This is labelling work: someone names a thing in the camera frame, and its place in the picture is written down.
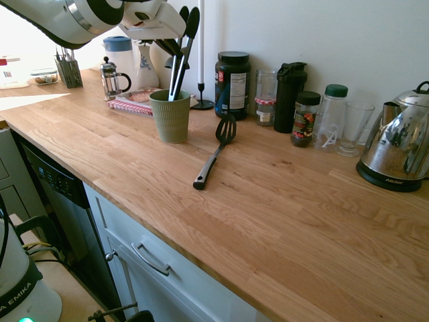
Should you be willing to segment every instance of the green cup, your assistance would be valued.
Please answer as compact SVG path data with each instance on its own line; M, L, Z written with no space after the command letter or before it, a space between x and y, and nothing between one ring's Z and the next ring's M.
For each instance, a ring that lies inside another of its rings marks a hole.
M169 102L168 92L153 92L149 100L161 141L178 143L188 138L190 94L180 91L177 101Z

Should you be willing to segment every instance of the black water bottle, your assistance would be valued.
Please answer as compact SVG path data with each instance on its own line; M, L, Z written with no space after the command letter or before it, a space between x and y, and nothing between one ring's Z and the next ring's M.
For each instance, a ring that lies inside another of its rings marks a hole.
M277 103L275 106L274 129L280 133L291 133L294 126L295 101L304 90L307 73L305 62L282 64L277 73Z

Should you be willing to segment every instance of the utensil holder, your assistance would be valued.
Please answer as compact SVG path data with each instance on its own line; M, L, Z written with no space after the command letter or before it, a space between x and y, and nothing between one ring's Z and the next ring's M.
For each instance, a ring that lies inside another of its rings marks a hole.
M156 91L149 100L161 141L178 143L188 138L190 94L180 91L176 101L168 101L168 93L168 89Z
M55 59L55 63L60 73L62 82L67 86L68 89L75 87L83 87L82 77L80 76L79 65L76 60L70 61L58 61Z

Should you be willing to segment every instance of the drinking glass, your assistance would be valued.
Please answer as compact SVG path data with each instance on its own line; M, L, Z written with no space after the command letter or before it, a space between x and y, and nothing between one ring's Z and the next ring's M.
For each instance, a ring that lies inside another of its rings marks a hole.
M361 101L349 101L346 104L343 136L341 144L335 148L337 153L349 157L359 155L356 147L374 109L374 105Z

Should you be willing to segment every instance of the white vase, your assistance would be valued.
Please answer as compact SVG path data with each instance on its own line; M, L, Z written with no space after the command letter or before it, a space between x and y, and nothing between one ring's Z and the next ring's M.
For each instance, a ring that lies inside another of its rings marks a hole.
M138 44L137 47L140 51L140 62L137 70L137 88L158 87L160 85L160 79L150 60L150 46Z

